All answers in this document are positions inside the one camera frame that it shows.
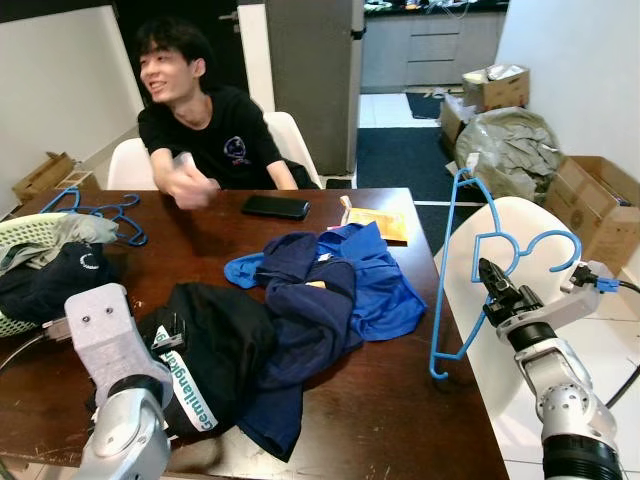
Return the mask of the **person's right hand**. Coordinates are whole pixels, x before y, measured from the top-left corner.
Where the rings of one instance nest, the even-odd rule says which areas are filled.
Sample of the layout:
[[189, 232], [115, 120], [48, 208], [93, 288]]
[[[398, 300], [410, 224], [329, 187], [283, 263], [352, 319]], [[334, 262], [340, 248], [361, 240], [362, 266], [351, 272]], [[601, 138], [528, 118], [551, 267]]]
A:
[[196, 210], [209, 206], [220, 191], [219, 184], [201, 173], [195, 159], [187, 152], [173, 156], [168, 148], [160, 148], [154, 155], [154, 170], [157, 188], [172, 196], [179, 209]]

